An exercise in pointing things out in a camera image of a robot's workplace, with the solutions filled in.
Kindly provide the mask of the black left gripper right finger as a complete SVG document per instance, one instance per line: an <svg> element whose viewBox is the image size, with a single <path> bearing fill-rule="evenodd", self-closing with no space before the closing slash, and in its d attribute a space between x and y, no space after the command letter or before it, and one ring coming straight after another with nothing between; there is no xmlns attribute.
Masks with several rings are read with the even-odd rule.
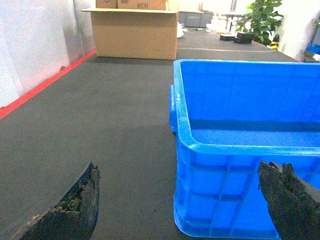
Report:
<svg viewBox="0 0 320 240"><path fill-rule="evenodd" d="M291 163L261 161L259 187L282 240L320 238L320 190L297 176Z"/></svg>

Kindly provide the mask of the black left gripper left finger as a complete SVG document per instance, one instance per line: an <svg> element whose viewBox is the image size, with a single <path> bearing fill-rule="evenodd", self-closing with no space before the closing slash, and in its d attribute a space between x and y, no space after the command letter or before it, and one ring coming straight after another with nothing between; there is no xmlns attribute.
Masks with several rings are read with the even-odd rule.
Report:
<svg viewBox="0 0 320 240"><path fill-rule="evenodd" d="M89 240L99 216L100 170L89 162L61 200L36 215L13 240Z"/></svg>

